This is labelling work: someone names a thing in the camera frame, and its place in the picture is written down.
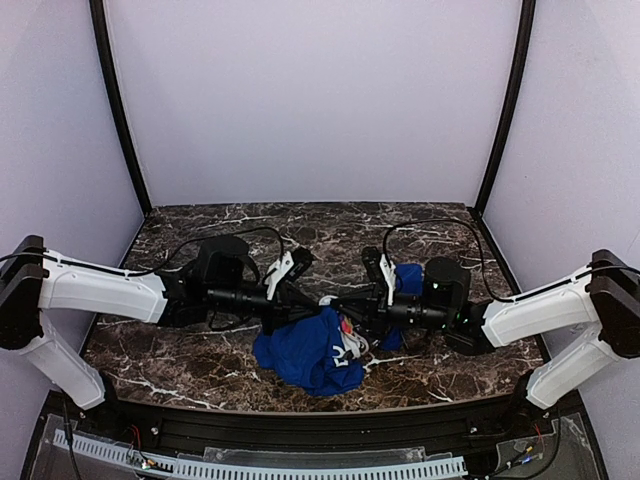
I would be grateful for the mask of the blue printed t-shirt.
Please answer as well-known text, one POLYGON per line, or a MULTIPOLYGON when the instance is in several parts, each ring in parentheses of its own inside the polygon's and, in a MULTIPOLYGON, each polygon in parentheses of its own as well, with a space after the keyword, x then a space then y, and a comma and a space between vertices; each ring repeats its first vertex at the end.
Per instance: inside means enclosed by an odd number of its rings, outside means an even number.
POLYGON ((321 307, 318 316, 272 335, 259 334, 253 354, 261 368, 274 371, 286 384, 327 397, 359 388, 365 376, 362 358, 377 346, 384 351, 399 349, 403 337, 402 330, 393 327, 381 340, 370 339, 352 323, 353 333, 345 334, 340 323, 349 319, 331 306, 321 307))

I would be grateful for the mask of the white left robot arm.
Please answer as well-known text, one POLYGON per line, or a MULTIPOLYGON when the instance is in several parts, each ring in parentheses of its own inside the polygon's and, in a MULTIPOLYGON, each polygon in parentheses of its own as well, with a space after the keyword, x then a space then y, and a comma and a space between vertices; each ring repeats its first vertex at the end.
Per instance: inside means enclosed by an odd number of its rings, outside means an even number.
POLYGON ((218 313, 258 319, 266 334, 317 315, 294 285, 311 265, 305 248, 281 250, 265 274, 234 235, 199 241, 194 259, 166 271, 86 263, 26 237, 1 259, 1 347, 24 357, 84 411, 114 401, 110 383, 55 330, 48 310, 107 314, 158 327, 184 328, 218 313))

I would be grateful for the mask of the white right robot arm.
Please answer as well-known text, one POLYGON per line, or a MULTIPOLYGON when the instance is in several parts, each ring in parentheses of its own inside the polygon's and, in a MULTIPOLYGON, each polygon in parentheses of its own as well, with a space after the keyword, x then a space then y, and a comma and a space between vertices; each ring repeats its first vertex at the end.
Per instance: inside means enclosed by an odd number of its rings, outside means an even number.
POLYGON ((379 338, 392 327, 438 331, 466 356, 484 355, 523 338, 572 325, 582 333, 545 365, 525 374, 523 398, 547 410, 604 367, 639 355, 639 271, 602 249, 574 273, 507 298, 474 303, 471 274, 446 257, 429 260, 417 293, 404 293, 399 269, 365 248, 370 282, 322 304, 379 338))

